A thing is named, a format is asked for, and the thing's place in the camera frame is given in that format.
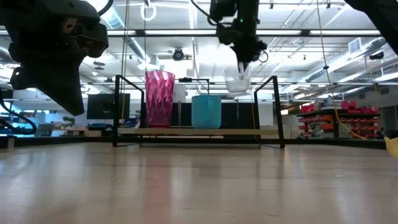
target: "wooden plank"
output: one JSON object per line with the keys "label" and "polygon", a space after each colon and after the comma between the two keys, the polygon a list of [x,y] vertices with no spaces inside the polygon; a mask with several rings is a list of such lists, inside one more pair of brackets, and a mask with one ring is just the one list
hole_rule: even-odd
{"label": "wooden plank", "polygon": [[177,135],[278,135],[278,130],[257,129],[178,129],[178,128],[119,128],[119,134],[177,134]]}

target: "computer screen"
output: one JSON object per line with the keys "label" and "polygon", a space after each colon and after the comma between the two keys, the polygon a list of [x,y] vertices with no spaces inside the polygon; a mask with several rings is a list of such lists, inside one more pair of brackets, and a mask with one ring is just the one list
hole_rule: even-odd
{"label": "computer screen", "polygon": [[[119,119],[122,119],[124,99],[124,119],[130,115],[130,94],[119,95]],[[113,119],[114,94],[88,95],[87,119]]]}

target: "fluorescent light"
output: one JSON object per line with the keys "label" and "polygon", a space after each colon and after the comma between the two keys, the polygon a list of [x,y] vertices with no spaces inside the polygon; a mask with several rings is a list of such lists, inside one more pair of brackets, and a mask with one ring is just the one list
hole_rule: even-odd
{"label": "fluorescent light", "polygon": [[350,76],[347,76],[347,77],[345,77],[345,78],[339,80],[338,82],[347,82],[347,81],[353,80],[353,79],[355,79],[355,78],[358,78],[358,77],[360,77],[360,76],[361,76],[361,74],[350,75]]}
{"label": "fluorescent light", "polygon": [[328,98],[329,96],[331,96],[331,93],[322,94],[320,96],[317,96],[317,98]]}
{"label": "fluorescent light", "polygon": [[215,35],[215,30],[146,30],[147,35]]}
{"label": "fluorescent light", "polygon": [[49,99],[19,99],[19,100],[21,100],[21,101],[46,101]]}
{"label": "fluorescent light", "polygon": [[358,90],[360,90],[360,89],[363,89],[363,87],[358,87],[358,88],[355,88],[355,89],[352,89],[352,90],[348,90],[348,91],[345,92],[345,93],[354,93],[354,92],[356,92],[356,91],[358,91]]}
{"label": "fluorescent light", "polygon": [[[320,30],[311,30],[310,35],[320,35]],[[381,35],[378,30],[322,30],[322,35]]]}
{"label": "fluorescent light", "polygon": [[305,97],[305,96],[306,96],[306,94],[305,94],[305,93],[302,93],[302,94],[299,94],[299,95],[295,96],[294,98],[295,98],[295,99],[301,99],[301,98],[303,98],[303,97]]}
{"label": "fluorescent light", "polygon": [[141,64],[138,65],[137,67],[138,67],[138,69],[141,70],[141,71],[145,71],[145,70],[150,70],[150,71],[159,70],[159,66],[153,65],[153,64],[150,64],[150,63],[141,63]]}
{"label": "fluorescent light", "polygon": [[300,35],[301,30],[257,30],[257,35]]}
{"label": "fluorescent light", "polygon": [[379,77],[377,79],[375,79],[376,82],[383,82],[386,80],[391,80],[393,78],[398,78],[398,72],[392,73],[392,74],[388,74],[388,75],[383,75],[382,77]]}
{"label": "fluorescent light", "polygon": [[108,36],[113,36],[113,35],[135,35],[136,31],[135,30],[108,30]]}

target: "ceiling light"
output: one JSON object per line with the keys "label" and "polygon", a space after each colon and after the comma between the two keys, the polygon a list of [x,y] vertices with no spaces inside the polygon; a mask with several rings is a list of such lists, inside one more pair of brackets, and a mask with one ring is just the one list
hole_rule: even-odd
{"label": "ceiling light", "polygon": [[[340,95],[341,93],[333,93],[333,94],[334,94],[334,96],[338,96],[338,95]],[[328,98],[329,96],[332,96],[331,93],[326,93],[326,94],[317,96],[317,98]]]}
{"label": "ceiling light", "polygon": [[147,35],[215,35],[215,30],[146,30]]}
{"label": "ceiling light", "polygon": [[393,78],[398,78],[398,72],[388,74],[388,75],[383,75],[382,77],[379,77],[379,78],[375,79],[374,81],[383,82],[386,80],[392,80]]}
{"label": "ceiling light", "polygon": [[47,101],[50,99],[19,99],[19,100],[21,100],[21,101]]}
{"label": "ceiling light", "polygon": [[108,30],[108,36],[125,36],[125,35],[136,35],[135,30]]}
{"label": "ceiling light", "polygon": [[348,90],[348,91],[345,92],[345,93],[354,93],[354,92],[356,92],[356,91],[358,91],[358,90],[360,90],[360,89],[363,89],[363,87],[358,87],[358,88],[355,88],[355,89],[352,89],[352,90]]}
{"label": "ceiling light", "polygon": [[257,30],[257,35],[300,35],[301,30]]}
{"label": "ceiling light", "polygon": [[355,79],[355,78],[358,78],[358,77],[360,77],[360,76],[361,76],[361,74],[350,75],[350,76],[347,76],[347,77],[345,77],[345,78],[339,80],[338,82],[347,82],[347,81],[353,80],[353,79]]}
{"label": "ceiling light", "polygon": [[[311,30],[310,35],[320,35],[320,30]],[[323,30],[322,35],[381,35],[378,30]]]}

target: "black metal frame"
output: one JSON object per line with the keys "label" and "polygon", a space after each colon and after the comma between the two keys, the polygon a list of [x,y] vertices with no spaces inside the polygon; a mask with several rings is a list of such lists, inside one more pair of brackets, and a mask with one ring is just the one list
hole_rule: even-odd
{"label": "black metal frame", "polygon": [[[114,111],[117,111],[119,108],[119,94],[120,93],[120,84],[121,84],[121,79],[124,80],[126,83],[132,85],[135,89],[141,91],[141,124],[145,124],[145,117],[146,114],[143,113],[144,111],[144,91],[141,90],[138,86],[135,84],[131,83],[129,80],[125,79],[121,75],[116,75],[116,87],[115,87],[115,98],[114,98]],[[186,82],[192,82],[192,81],[206,81],[208,82],[208,90],[210,90],[210,81],[209,79],[191,79],[186,80]],[[265,83],[263,83],[255,92],[254,92],[254,123],[255,123],[255,129],[260,129],[260,123],[259,123],[259,109],[258,109],[258,99],[257,99],[257,92],[261,90],[266,84],[268,84],[270,81],[273,82],[274,84],[274,91],[275,91],[275,105],[276,105],[276,115],[277,115],[277,121],[278,121],[278,133],[279,133],[279,139],[275,139],[274,141],[277,141],[280,145],[281,149],[285,148],[285,138],[284,138],[284,132],[283,132],[283,126],[282,126],[282,115],[280,113],[280,99],[279,99],[279,89],[278,89],[278,80],[276,76],[271,77],[268,79]],[[185,138],[185,139],[175,139],[175,138],[147,138],[144,139],[142,135],[139,135],[139,138],[137,136],[127,138],[127,137],[119,137],[118,134],[118,128],[119,128],[119,113],[114,113],[114,119],[113,119],[113,137],[112,137],[112,143],[113,147],[118,147],[118,142],[130,142],[130,143],[136,143],[136,144],[142,144],[142,143],[175,143],[175,142],[180,142],[180,143],[192,143],[192,144],[264,144],[270,141],[267,141],[268,139],[261,139],[260,136],[256,136],[255,139],[215,139],[215,138],[209,138],[209,139],[195,139],[195,138]]]}
{"label": "black metal frame", "polygon": [[143,113],[144,111],[144,90],[141,90],[138,86],[130,82],[128,79],[124,78],[122,75],[116,75],[116,81],[115,81],[115,87],[114,87],[114,109],[113,109],[113,147],[118,146],[118,128],[119,128],[119,95],[120,95],[120,84],[121,80],[125,81],[126,83],[130,84],[133,86],[135,89],[139,90],[141,92],[141,116],[140,116],[140,121],[141,124],[146,124],[146,114]]}
{"label": "black metal frame", "polygon": [[254,129],[260,129],[260,115],[259,115],[259,100],[257,96],[257,92],[264,88],[269,82],[273,82],[274,84],[274,98],[275,98],[275,110],[276,110],[276,119],[278,124],[278,134],[279,134],[279,144],[280,148],[285,148],[285,137],[284,137],[284,128],[282,125],[282,114],[280,113],[280,98],[279,98],[279,86],[278,86],[278,78],[274,75],[270,77],[266,82],[264,82],[257,90],[254,91]]}

